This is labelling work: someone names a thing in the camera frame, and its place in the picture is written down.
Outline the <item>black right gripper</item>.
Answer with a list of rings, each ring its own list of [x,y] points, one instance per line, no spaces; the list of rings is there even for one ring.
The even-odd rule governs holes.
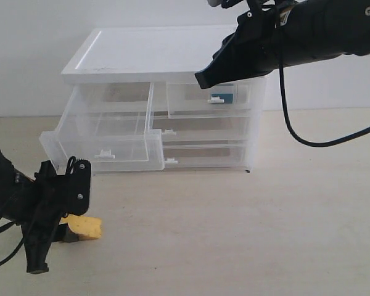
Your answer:
[[[223,40],[212,61],[195,73],[200,88],[265,76],[277,69],[278,62],[265,43],[273,36],[277,16],[294,5],[293,2],[249,2],[247,12],[237,18],[235,32]]]

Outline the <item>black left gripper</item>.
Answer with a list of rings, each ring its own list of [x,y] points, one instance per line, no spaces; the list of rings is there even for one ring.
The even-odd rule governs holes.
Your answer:
[[[54,242],[78,242],[79,235],[67,223],[59,224],[66,215],[59,198],[59,176],[50,161],[41,163],[31,179],[15,170],[15,185],[19,188],[15,206],[20,211],[16,222],[21,226],[27,273],[47,273],[46,258]]]

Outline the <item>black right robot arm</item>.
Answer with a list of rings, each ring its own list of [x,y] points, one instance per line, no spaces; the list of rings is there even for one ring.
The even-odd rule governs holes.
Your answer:
[[[370,1],[247,1],[195,78],[202,89],[341,55],[370,55]]]

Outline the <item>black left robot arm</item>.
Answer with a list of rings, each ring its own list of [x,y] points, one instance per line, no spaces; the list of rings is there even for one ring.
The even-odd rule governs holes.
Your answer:
[[[101,237],[101,221],[87,217],[91,192],[91,163],[70,157],[58,175],[51,161],[41,163],[30,178],[17,170],[0,150],[0,233],[19,226],[22,239],[0,261],[11,260],[25,249],[27,272],[49,271],[46,257],[54,242],[78,242]]]

